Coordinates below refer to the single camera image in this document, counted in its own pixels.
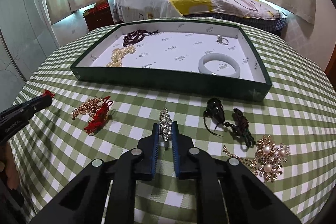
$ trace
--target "human hand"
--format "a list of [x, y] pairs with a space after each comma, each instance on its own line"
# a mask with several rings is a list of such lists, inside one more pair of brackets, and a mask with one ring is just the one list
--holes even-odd
[[8, 142], [0, 146], [0, 173], [7, 176], [7, 186], [9, 189], [16, 189], [19, 186], [20, 178], [16, 169], [12, 148]]

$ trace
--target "white bedspread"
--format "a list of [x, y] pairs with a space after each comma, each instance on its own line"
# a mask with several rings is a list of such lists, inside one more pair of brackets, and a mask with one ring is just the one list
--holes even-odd
[[126, 23], [201, 13], [223, 13], [265, 20], [285, 17], [259, 0], [115, 0], [115, 6], [119, 19]]

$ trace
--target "red tassel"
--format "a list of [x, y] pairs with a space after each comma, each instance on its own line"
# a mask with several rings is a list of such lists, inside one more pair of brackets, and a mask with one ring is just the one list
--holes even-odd
[[51, 93], [49, 90], [45, 90], [44, 93], [42, 94], [43, 96], [49, 95], [51, 98], [54, 98], [55, 94]]
[[102, 128], [107, 120], [107, 113], [110, 110], [109, 106], [113, 104], [113, 101], [108, 101], [111, 96], [107, 96], [103, 100], [101, 108], [93, 116], [93, 120], [89, 121], [87, 127], [84, 127], [84, 130], [87, 134], [93, 133], [99, 128]]

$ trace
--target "yellow patch on bedspread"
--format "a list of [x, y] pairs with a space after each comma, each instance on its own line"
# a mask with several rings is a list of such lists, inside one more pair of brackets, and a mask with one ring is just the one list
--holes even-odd
[[182, 15], [213, 11], [211, 0], [169, 0], [169, 2]]

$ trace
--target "gingham tablecloth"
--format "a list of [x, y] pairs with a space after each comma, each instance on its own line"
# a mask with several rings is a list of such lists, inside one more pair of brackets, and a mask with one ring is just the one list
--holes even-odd
[[[202, 18], [204, 21], [227, 22]], [[95, 41], [113, 29], [104, 27], [57, 49], [33, 74], [15, 103], [25, 102], [44, 89], [55, 93], [52, 106], [37, 113], [29, 125], [10, 141], [26, 193], [25, 212], [32, 217], [47, 204], [84, 166], [95, 158], [104, 161], [137, 146], [151, 134], [166, 107], [181, 133], [195, 146], [219, 159], [227, 159], [223, 145], [238, 156], [253, 157], [255, 149], [244, 146], [229, 133], [219, 138], [203, 124], [203, 111], [210, 97], [196, 97], [122, 86], [78, 81], [69, 66]], [[290, 145], [291, 156], [284, 173], [267, 186], [303, 223], [320, 211], [335, 185], [336, 93], [318, 65], [303, 58], [280, 38], [242, 25], [260, 54], [273, 82], [262, 103], [222, 100], [226, 117], [234, 107], [250, 121], [256, 140], [270, 134], [274, 141]], [[95, 136], [82, 129], [88, 115], [74, 121], [70, 113], [94, 96], [111, 95], [113, 120]], [[138, 182], [136, 223], [195, 223], [194, 182], [178, 181], [171, 149], [159, 149], [157, 174], [152, 182]]]

